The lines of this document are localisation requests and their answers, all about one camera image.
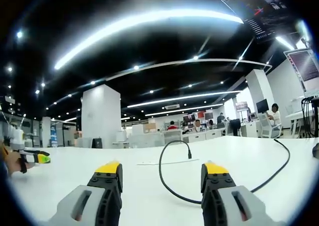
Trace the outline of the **person's left hand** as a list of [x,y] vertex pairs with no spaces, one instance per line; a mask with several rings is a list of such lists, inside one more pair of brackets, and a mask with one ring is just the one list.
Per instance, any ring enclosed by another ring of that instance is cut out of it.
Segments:
[[18,152],[9,152],[2,141],[0,142],[0,158],[4,162],[9,175],[21,171],[20,154]]

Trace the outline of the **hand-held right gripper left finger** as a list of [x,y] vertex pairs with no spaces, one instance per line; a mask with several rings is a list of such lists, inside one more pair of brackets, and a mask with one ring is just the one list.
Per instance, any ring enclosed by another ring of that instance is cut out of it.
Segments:
[[100,166],[57,205],[48,226],[117,226],[122,208],[123,168],[118,161]]

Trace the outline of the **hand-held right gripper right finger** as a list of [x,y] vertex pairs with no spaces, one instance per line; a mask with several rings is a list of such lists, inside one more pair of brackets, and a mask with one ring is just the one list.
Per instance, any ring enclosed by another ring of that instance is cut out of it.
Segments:
[[201,167],[201,208],[205,226],[284,226],[266,214],[265,204],[213,162]]

